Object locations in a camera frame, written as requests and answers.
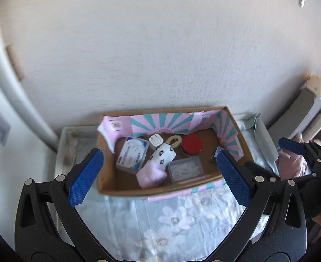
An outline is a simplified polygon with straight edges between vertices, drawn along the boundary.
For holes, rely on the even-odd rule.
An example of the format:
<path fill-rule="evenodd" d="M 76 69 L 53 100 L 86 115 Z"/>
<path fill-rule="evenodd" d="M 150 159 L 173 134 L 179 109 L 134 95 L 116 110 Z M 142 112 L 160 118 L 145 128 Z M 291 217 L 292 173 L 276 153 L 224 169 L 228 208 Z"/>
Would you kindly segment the clear plastic floss pick box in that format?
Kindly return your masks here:
<path fill-rule="evenodd" d="M 204 174 L 199 156 L 173 160 L 168 164 L 167 168 L 173 183 L 192 179 Z"/>

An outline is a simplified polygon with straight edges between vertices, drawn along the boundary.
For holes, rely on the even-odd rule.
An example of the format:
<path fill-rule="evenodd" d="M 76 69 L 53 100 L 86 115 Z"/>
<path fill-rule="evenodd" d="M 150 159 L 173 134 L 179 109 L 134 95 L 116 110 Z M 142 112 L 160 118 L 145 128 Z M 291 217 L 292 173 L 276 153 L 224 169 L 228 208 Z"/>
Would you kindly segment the red lidded round tin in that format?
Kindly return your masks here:
<path fill-rule="evenodd" d="M 186 155 L 196 155 L 203 149 L 203 141 L 195 134 L 182 138 L 181 149 Z"/>

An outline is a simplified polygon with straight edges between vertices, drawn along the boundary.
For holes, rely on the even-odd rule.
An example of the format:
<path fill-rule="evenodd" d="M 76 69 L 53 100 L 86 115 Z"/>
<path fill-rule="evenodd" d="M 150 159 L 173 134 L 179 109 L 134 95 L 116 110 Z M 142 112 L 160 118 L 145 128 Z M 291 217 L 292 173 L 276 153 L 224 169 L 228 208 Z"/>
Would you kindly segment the white blue floss packet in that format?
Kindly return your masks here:
<path fill-rule="evenodd" d="M 123 172 L 136 174 L 143 166 L 148 148 L 149 141 L 137 137 L 126 137 L 115 167 Z"/>

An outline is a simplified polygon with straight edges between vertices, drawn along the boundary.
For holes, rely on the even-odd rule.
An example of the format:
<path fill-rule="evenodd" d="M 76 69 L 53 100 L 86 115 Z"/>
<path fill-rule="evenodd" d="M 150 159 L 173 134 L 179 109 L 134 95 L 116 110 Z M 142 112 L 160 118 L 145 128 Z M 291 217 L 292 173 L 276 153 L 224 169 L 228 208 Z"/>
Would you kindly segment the pink fluffy sock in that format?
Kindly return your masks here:
<path fill-rule="evenodd" d="M 137 182 L 142 189 L 155 188 L 167 177 L 164 169 L 155 161 L 150 161 L 137 174 Z"/>

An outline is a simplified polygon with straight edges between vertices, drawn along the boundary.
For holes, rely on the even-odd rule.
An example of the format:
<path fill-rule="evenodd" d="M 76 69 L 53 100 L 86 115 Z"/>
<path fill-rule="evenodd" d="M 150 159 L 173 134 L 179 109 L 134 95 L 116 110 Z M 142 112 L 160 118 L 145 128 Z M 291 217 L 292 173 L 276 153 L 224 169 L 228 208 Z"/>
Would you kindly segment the cream hair scrunchie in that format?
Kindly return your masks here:
<path fill-rule="evenodd" d="M 176 149 L 181 145 L 182 137 L 180 135 L 172 135 L 165 141 L 165 143 L 170 145 L 173 149 Z"/>

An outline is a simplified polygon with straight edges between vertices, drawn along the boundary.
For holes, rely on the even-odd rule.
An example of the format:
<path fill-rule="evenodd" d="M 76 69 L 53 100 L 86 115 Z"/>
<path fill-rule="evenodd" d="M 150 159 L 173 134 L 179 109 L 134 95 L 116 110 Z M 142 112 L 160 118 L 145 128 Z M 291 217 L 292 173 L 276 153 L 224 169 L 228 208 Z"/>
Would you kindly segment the white panda print sock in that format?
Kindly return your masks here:
<path fill-rule="evenodd" d="M 153 152 L 148 161 L 156 163 L 161 169 L 165 170 L 166 166 L 174 160 L 175 157 L 175 150 L 170 145 L 163 143 Z"/>

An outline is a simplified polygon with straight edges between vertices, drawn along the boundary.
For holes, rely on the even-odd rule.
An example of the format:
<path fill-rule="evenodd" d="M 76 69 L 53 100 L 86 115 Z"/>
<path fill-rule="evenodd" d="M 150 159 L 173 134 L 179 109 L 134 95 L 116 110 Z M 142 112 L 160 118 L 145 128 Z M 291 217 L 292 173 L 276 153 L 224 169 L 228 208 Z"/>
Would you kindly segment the white power adapter cube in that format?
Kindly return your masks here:
<path fill-rule="evenodd" d="M 155 151 L 159 146 L 161 146 L 164 143 L 164 139 L 158 133 L 151 135 L 148 141 L 149 141 L 149 147 L 153 151 Z"/>

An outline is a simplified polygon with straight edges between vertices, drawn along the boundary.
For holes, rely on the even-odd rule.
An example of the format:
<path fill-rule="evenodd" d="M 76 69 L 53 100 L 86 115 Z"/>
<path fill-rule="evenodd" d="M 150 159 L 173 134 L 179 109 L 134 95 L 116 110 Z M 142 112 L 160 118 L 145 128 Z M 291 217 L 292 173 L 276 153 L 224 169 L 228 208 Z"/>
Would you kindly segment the pink plush toy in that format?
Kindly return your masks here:
<path fill-rule="evenodd" d="M 281 180 L 302 177 L 308 167 L 302 155 L 297 155 L 285 149 L 279 150 L 276 166 Z"/>

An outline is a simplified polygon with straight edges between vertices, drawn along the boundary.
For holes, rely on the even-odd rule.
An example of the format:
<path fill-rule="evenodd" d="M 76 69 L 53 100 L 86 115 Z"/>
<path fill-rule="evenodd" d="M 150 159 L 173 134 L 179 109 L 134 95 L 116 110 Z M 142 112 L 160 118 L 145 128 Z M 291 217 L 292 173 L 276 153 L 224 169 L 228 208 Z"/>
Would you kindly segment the grey chair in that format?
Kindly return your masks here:
<path fill-rule="evenodd" d="M 321 113 L 321 77 L 311 75 L 300 94 L 288 107 L 284 114 L 268 129 L 276 147 L 279 139 L 293 138 L 303 132 L 312 120 Z"/>

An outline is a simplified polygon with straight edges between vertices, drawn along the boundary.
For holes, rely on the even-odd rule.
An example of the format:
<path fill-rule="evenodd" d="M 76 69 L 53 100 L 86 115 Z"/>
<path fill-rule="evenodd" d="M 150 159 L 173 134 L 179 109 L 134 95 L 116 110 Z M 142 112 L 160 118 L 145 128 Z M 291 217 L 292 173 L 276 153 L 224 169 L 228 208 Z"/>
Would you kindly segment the floral bed sheet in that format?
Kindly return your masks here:
<path fill-rule="evenodd" d="M 254 162 L 269 169 L 270 142 L 260 114 L 234 115 Z M 96 126 L 63 128 L 56 174 L 67 174 L 96 147 Z M 96 182 L 80 217 L 116 260 L 201 261 L 227 236 L 244 213 L 224 180 L 175 195 L 124 198 L 99 194 Z"/>

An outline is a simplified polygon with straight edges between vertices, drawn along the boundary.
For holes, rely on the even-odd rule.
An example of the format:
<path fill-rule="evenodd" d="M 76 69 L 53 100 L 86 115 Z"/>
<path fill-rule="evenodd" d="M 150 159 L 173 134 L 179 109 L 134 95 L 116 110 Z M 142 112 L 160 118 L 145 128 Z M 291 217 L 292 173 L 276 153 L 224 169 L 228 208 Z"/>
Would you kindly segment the pink teal cardboard box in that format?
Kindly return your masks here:
<path fill-rule="evenodd" d="M 97 143 L 104 155 L 98 191 L 111 196 L 203 190 L 222 177 L 216 152 L 240 164 L 252 160 L 227 107 L 106 112 Z"/>

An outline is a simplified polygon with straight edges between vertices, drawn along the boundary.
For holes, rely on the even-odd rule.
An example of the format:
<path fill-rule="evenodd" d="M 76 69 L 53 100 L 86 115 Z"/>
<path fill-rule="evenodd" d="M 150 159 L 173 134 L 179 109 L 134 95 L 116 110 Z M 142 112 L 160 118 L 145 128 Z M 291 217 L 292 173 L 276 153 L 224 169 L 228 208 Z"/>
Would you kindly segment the white door frame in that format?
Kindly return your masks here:
<path fill-rule="evenodd" d="M 34 108 L 26 95 L 20 81 L 15 75 L 5 45 L 0 34 L 0 87 L 24 123 L 55 152 L 59 146 L 59 138 Z"/>

